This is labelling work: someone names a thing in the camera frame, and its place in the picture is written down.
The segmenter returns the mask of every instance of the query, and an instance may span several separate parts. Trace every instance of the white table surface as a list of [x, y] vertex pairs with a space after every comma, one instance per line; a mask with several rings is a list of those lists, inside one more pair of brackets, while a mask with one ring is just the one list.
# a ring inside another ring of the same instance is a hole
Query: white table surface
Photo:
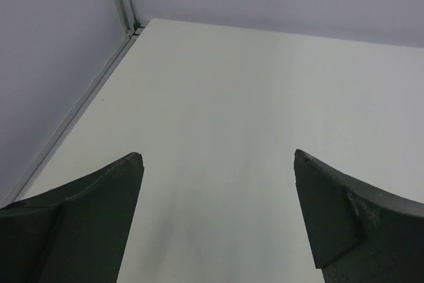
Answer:
[[118, 282], [322, 282], [293, 154], [424, 201], [424, 51], [153, 20], [30, 197], [137, 151]]

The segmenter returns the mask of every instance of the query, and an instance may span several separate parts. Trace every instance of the white tabletop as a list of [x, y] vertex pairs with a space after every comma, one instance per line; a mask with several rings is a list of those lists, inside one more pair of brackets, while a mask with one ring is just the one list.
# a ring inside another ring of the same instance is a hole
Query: white tabletop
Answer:
[[118, 282], [322, 282], [296, 148], [424, 201], [424, 51], [153, 20], [30, 197], [137, 151]]

